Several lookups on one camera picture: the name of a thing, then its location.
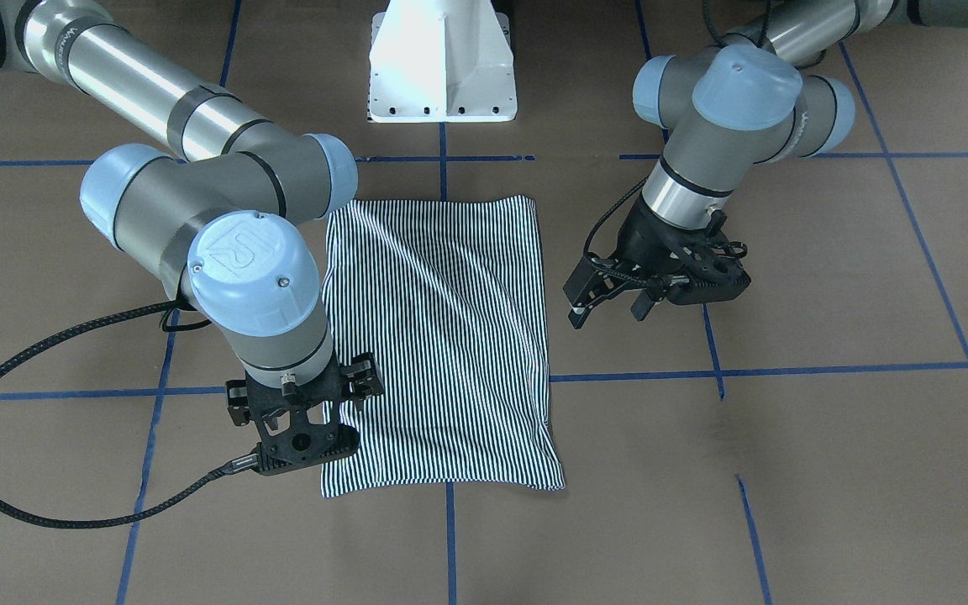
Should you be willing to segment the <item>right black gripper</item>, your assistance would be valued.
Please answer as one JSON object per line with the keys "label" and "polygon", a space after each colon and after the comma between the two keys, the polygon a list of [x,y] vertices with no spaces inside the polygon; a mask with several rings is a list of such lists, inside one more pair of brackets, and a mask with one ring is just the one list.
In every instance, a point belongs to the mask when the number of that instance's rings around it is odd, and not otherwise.
{"label": "right black gripper", "polygon": [[252,375],[245,379],[225,382],[226,409],[232,424],[258,429],[279,428],[279,418],[297,411],[308,414],[320,408],[325,424],[341,423],[339,406],[350,402],[357,413],[364,410],[365,401],[383,396],[379,366],[372,352],[352,357],[342,365],[333,356],[317,376],[298,379],[295,374],[284,374],[275,387],[267,386]]}

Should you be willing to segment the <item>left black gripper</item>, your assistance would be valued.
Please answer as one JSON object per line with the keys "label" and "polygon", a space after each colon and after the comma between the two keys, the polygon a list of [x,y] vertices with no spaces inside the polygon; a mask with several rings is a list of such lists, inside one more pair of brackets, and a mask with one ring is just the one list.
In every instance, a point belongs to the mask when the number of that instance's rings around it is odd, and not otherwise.
{"label": "left black gripper", "polygon": [[661,221],[642,197],[634,200],[626,219],[616,237],[616,250],[612,258],[584,255],[564,283],[562,292],[570,305],[568,320],[573,329],[581,329],[589,313],[606,300],[614,299],[621,292],[640,290],[630,307],[634,321],[648,318],[650,310],[666,299],[669,281],[644,280],[650,276],[690,276],[682,261],[671,257],[672,249],[661,234],[680,234],[700,237],[701,229],[677,229]]}

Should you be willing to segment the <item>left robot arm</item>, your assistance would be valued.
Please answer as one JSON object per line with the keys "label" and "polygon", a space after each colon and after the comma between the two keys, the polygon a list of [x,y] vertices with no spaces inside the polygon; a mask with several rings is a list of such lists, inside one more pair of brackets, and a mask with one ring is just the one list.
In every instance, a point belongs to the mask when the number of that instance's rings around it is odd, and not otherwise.
{"label": "left robot arm", "polygon": [[607,256],[585,248],[564,285],[579,329],[599,303],[637,292],[644,320],[658,303],[733,300],[750,285],[748,248],[723,233],[723,208],[749,169],[829,152],[853,127],[841,81],[806,74],[815,54],[883,24],[968,29],[968,1],[770,1],[695,56],[656,56],[635,77],[634,111],[668,134]]}

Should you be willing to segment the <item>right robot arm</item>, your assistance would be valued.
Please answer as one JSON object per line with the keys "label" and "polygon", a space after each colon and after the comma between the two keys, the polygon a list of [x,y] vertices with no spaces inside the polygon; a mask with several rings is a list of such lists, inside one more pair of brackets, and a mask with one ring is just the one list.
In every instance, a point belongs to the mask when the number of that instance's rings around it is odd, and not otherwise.
{"label": "right robot arm", "polygon": [[334,369],[318,266],[298,229],[352,202],[358,168],[135,38],[95,1],[0,1],[0,71],[85,93],[159,142],[120,145],[81,184],[88,221],[220,330],[249,388]]}

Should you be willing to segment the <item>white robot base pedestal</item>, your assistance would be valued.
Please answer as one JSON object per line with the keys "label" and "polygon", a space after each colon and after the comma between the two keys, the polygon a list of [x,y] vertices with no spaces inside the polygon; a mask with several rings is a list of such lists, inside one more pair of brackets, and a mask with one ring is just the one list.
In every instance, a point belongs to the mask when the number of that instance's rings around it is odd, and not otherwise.
{"label": "white robot base pedestal", "polygon": [[371,20],[366,117],[504,123],[518,115],[512,4],[391,1]]}

